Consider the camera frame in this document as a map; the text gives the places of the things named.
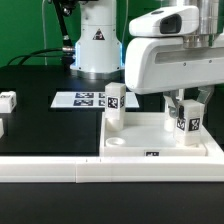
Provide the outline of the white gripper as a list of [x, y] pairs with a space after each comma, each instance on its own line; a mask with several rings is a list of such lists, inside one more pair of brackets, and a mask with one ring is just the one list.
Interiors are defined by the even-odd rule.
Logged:
[[212, 47], [194, 49], [184, 48], [181, 37], [135, 38], [126, 51], [125, 83], [137, 94], [164, 92], [172, 118], [179, 115], [177, 89], [199, 87], [197, 101], [207, 113], [213, 84], [224, 83], [224, 36]]

